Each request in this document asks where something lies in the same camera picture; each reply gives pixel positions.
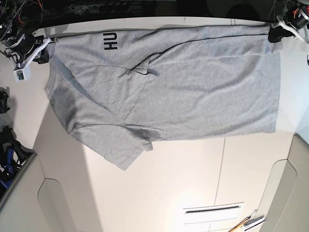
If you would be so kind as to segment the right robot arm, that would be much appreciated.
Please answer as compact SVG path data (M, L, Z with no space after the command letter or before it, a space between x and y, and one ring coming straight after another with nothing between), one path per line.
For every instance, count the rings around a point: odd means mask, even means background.
M59 9L45 9L42 0L2 0L0 2L0 53L20 70L32 61L47 63L45 51L56 39L35 35L42 26L60 16Z

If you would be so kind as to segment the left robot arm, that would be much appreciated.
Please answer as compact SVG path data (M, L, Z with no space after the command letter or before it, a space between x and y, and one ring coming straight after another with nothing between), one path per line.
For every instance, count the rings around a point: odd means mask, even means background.
M282 38L294 37L309 44L309 1L293 0L289 9L284 6L281 15L275 16L268 34L270 43L278 43Z

